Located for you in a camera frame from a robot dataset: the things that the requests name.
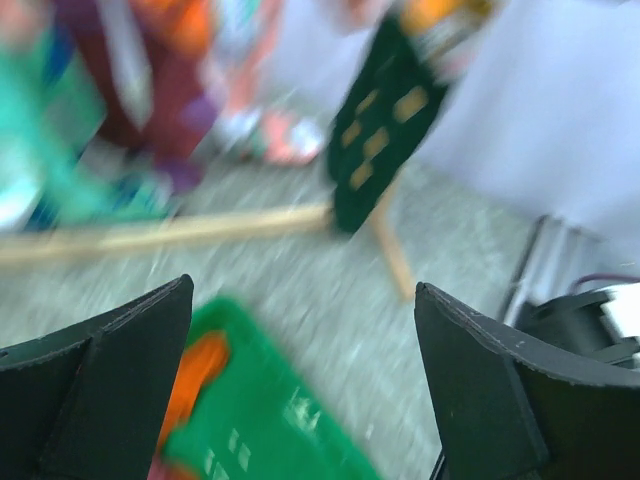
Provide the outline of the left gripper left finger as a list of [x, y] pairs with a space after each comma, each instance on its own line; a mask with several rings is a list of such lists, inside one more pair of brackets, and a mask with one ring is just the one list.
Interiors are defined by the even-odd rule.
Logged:
[[4, 479], [144, 479], [192, 315], [182, 275], [1, 351]]

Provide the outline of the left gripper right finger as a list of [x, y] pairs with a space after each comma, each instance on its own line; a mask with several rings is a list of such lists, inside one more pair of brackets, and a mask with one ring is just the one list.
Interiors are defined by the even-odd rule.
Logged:
[[435, 479], [635, 479], [639, 375], [416, 287], [441, 451]]

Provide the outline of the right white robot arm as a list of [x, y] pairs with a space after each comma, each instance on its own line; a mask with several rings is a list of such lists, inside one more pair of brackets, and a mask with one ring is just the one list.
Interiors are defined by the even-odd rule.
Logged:
[[590, 291], [522, 307], [516, 328], [552, 346], [601, 363], [635, 369], [639, 338], [614, 326], [604, 306], [608, 293]]

